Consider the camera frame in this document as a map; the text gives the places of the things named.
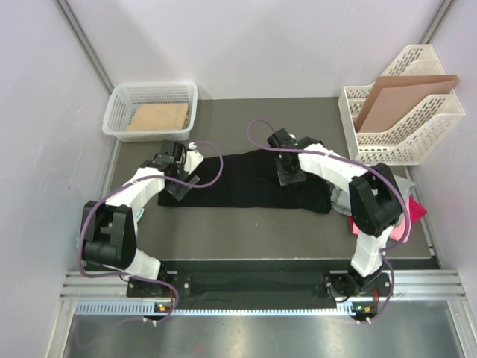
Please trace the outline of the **black t shirt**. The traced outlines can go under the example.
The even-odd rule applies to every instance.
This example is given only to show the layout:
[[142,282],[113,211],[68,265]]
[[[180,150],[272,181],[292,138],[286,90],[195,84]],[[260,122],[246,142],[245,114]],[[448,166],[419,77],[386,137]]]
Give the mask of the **black t shirt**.
[[307,174],[303,182],[281,186],[271,151],[257,149],[225,155],[223,161],[223,172],[212,186],[190,189],[180,201],[162,191],[158,196],[158,205],[304,209],[319,214],[328,214],[332,209],[329,184],[316,175]]

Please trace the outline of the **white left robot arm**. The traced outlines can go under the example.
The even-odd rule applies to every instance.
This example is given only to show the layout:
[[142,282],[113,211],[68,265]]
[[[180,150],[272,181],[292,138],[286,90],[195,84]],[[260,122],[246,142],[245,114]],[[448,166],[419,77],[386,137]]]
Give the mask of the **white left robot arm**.
[[167,289],[178,295],[161,261],[138,249],[137,216],[161,192],[182,200],[198,184],[194,171],[202,162],[203,155],[193,142],[164,142],[159,153],[123,186],[99,201],[87,202],[77,253],[80,273],[88,278],[128,275],[142,281],[152,295]]

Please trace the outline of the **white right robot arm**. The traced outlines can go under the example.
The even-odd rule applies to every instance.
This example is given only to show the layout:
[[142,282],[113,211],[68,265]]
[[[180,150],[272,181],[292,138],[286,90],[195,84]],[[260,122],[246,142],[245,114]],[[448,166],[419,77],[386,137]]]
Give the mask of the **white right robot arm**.
[[358,228],[347,283],[353,293],[367,294],[381,274],[383,250],[405,209],[390,167],[349,160],[311,138],[296,140],[284,128],[271,134],[267,142],[279,151],[276,163],[279,174],[284,176],[283,185],[311,174],[344,193],[349,215]]

